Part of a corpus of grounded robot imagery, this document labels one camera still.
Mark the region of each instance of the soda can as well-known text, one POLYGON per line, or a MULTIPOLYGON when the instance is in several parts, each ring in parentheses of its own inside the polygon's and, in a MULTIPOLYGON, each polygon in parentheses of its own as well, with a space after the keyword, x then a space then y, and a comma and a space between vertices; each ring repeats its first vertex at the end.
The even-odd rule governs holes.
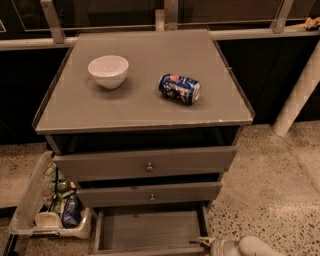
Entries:
POLYGON ((159 91, 165 97, 170 97, 191 105, 200 96, 200 84, 188 77, 176 75, 164 75, 160 78, 159 91))

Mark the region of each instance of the white bowl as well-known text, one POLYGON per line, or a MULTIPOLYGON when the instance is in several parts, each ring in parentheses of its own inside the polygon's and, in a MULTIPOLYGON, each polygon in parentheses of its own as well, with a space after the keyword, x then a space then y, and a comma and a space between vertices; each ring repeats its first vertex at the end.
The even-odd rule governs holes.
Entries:
POLYGON ((125 58, 107 55, 91 61, 88 71, 98 84, 114 89, 126 79, 128 68, 129 63, 125 58))

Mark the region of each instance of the drawer knob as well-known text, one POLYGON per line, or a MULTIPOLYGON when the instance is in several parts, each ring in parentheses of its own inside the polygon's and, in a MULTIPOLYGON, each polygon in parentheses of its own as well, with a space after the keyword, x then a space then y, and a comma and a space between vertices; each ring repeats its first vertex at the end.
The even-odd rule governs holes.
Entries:
POLYGON ((153 166, 152 166, 152 164, 150 162, 147 164, 146 171, 147 172, 153 172, 153 166))
POLYGON ((149 199, 151 202, 153 202, 153 201, 155 201, 156 200, 156 198, 154 197, 154 194, 151 194, 150 195, 150 199, 149 199))

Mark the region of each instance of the cabinet top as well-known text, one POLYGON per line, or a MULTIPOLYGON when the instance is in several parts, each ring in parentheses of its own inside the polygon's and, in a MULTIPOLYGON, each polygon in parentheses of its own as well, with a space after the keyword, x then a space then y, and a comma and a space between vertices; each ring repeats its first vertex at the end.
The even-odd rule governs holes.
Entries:
POLYGON ((252 115, 205 30, 84 33, 72 49, 35 129, 38 134, 166 129, 250 124, 252 115), (119 55, 129 61, 125 82, 108 90, 95 83, 89 63, 119 55), (164 98, 162 75, 198 80, 191 106, 164 98))

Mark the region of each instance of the floor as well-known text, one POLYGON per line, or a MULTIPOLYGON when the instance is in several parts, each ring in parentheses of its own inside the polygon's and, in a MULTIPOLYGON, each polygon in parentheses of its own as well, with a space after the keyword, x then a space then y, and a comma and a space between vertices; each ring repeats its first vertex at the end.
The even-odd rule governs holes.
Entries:
MULTIPOLYGON (((295 123, 280 138, 269 125, 244 129, 238 153, 209 211, 213 235, 255 235, 286 255, 320 255, 320 121, 295 123)), ((0 146, 0 208, 16 206, 44 144, 0 146)), ((0 253, 9 236, 0 218, 0 253)), ((87 255, 89 240, 19 237, 19 255, 87 255)))

